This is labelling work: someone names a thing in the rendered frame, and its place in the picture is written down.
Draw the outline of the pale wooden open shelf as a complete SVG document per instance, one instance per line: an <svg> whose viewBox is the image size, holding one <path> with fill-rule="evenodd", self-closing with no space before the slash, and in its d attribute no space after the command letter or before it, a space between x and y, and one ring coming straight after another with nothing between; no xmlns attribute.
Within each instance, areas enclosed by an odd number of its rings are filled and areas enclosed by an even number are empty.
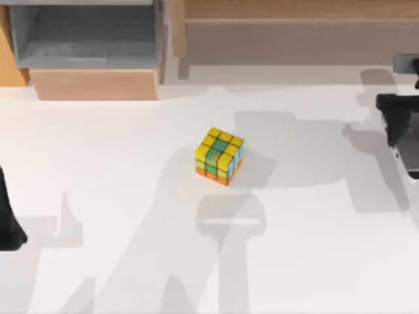
<svg viewBox="0 0 419 314"><path fill-rule="evenodd" d="M192 65L389 65L419 53L419 0L167 0L179 74Z"/></svg>

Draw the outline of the multicoloured puzzle cube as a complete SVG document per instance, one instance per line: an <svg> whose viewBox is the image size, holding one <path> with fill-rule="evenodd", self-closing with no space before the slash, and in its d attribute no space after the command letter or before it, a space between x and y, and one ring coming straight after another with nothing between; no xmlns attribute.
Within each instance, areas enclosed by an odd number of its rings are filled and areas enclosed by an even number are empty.
<svg viewBox="0 0 419 314"><path fill-rule="evenodd" d="M240 168L245 141L218 128L210 128L195 150L197 174L228 186Z"/></svg>

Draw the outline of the pale wooden drawer front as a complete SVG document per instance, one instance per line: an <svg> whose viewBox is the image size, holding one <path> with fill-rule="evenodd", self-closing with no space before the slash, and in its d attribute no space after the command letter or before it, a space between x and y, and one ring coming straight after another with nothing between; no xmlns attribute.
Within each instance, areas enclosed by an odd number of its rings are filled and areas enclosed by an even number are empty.
<svg viewBox="0 0 419 314"><path fill-rule="evenodd" d="M158 69L30 69L40 100L157 100Z"/></svg>

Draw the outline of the grey pierced drawer inside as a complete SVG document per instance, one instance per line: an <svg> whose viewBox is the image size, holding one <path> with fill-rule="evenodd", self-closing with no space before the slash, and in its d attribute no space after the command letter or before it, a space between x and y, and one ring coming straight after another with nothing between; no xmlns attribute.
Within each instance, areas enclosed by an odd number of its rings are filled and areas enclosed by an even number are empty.
<svg viewBox="0 0 419 314"><path fill-rule="evenodd" d="M39 71L156 69L163 0L0 0L16 66Z"/></svg>

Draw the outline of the wooden cupboard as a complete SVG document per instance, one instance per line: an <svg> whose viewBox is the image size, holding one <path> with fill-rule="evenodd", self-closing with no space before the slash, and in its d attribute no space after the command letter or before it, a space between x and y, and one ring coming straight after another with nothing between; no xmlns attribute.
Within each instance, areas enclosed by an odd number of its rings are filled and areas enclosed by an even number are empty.
<svg viewBox="0 0 419 314"><path fill-rule="evenodd" d="M9 8L0 5L0 87L24 87L28 82L28 69L16 66Z"/></svg>

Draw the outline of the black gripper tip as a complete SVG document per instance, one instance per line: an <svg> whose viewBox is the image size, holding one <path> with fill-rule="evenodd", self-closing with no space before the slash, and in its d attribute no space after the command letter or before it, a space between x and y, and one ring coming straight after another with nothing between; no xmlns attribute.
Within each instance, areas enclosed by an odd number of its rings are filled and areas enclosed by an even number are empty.
<svg viewBox="0 0 419 314"><path fill-rule="evenodd" d="M10 205L3 168L0 167L0 252L17 251L28 240Z"/></svg>

